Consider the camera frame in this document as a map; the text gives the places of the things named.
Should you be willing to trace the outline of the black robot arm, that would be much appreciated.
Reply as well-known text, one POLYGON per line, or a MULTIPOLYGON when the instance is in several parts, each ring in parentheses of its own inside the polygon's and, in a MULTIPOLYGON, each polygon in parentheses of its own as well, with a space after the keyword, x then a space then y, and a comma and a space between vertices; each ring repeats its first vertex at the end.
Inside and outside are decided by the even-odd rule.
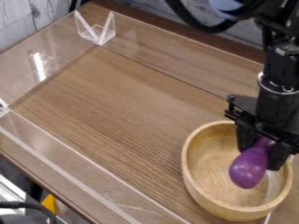
POLYGON ((180 0, 164 0, 173 13, 200 32, 224 32, 241 20, 253 19, 261 30, 265 52, 262 71, 256 78, 257 97, 226 96, 224 115, 237 128, 237 149, 245 151, 257 137, 274 141, 266 169, 280 169, 299 153, 299 0, 208 0, 222 17, 202 24, 180 0))

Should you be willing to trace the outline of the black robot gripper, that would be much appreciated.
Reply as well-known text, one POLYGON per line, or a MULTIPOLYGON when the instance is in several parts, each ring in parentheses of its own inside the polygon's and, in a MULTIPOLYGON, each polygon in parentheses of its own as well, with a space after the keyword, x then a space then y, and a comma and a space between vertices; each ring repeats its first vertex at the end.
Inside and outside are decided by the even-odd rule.
POLYGON ((237 150, 264 136, 276 141, 268 154, 269 171, 277 171, 289 154, 299 153, 299 87, 257 75, 257 97, 229 94, 224 116, 236 124, 237 150))

